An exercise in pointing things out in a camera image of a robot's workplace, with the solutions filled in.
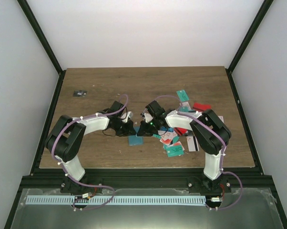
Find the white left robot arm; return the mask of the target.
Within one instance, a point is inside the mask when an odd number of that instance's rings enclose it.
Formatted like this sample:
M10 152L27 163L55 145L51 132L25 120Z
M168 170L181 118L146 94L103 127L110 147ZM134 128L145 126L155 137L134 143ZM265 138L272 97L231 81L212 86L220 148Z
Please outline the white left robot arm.
M72 180L72 188L82 193L88 187L84 178L85 170L78 158L78 152L83 137L95 131L112 129L115 136L135 135L132 121L133 113L127 110L125 104L114 101L110 108L98 111L93 115L72 118L62 115L45 141L45 148L52 157L62 165L66 176Z

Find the blue card holder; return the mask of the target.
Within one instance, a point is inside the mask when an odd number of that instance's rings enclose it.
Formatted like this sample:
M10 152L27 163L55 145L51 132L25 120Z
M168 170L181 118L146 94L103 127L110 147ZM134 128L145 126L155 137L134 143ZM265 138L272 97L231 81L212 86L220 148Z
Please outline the blue card holder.
M139 127L136 126L136 127L134 127L134 129L137 133L139 130ZM128 136L128 143L129 143L129 146L139 146L139 145L142 145L144 143L144 141L143 141L143 138L141 136L137 136L137 134L135 134L135 135Z

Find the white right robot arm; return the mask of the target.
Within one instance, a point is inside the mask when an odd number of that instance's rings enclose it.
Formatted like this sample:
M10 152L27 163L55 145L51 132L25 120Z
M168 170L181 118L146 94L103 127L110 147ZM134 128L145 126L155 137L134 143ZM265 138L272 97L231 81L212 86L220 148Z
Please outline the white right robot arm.
M232 136L230 130L212 110L203 112L181 112L165 110L157 101L145 107L144 120L141 121L138 136L152 136L161 127L190 130L205 152L205 167L202 185L208 192L214 192L220 186L223 173L223 160L226 147Z

